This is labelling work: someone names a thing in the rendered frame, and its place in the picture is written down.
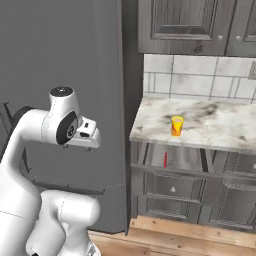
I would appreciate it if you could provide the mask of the grey base cupboard door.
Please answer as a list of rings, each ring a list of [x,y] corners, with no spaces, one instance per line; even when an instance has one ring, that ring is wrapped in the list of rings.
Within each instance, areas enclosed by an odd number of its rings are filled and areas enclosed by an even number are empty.
[[[212,225],[254,232],[256,187],[223,184],[209,216]]]

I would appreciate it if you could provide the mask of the grey wall socket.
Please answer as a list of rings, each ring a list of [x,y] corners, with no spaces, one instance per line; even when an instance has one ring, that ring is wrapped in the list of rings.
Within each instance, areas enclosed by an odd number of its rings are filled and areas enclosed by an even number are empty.
[[[249,80],[256,80],[256,61],[253,61],[252,64],[251,64],[248,79]]]

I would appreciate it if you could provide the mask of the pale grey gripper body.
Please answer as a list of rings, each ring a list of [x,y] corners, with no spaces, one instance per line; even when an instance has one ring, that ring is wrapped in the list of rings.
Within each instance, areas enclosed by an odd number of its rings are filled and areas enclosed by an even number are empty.
[[[68,145],[80,146],[86,148],[99,148],[101,144],[101,135],[98,129],[92,134],[77,130],[75,136],[68,142]]]

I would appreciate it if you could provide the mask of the grey upper cupboard door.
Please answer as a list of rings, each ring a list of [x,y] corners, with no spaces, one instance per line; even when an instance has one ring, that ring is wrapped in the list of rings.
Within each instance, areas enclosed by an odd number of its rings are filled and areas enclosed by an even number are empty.
[[[236,0],[138,0],[144,54],[223,56]]]
[[[226,55],[256,57],[256,0],[237,0]]]

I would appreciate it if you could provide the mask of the large grey fridge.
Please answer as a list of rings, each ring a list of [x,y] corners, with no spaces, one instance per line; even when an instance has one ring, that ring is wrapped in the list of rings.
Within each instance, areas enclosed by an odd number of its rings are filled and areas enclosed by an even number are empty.
[[[125,232],[131,218],[129,135],[143,92],[138,0],[0,0],[0,102],[47,110],[69,86],[101,145],[86,150],[30,142],[21,160],[32,182],[105,189],[93,230]]]

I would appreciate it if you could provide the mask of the yellow orange smoothie cup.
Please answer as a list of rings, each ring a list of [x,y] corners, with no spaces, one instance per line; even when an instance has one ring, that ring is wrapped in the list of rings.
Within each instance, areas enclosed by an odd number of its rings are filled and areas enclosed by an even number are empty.
[[[175,137],[179,137],[182,132],[184,118],[181,116],[173,116],[171,118],[171,121],[172,121],[171,134]]]

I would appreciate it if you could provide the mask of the grey drawer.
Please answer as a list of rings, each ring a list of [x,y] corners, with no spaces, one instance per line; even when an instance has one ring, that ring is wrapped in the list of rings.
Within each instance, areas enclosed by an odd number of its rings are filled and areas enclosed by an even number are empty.
[[[164,153],[168,153],[164,168]],[[211,205],[216,196],[206,150],[153,143],[131,143],[133,195]]]
[[[229,153],[223,173],[227,184],[256,190],[256,155]]]

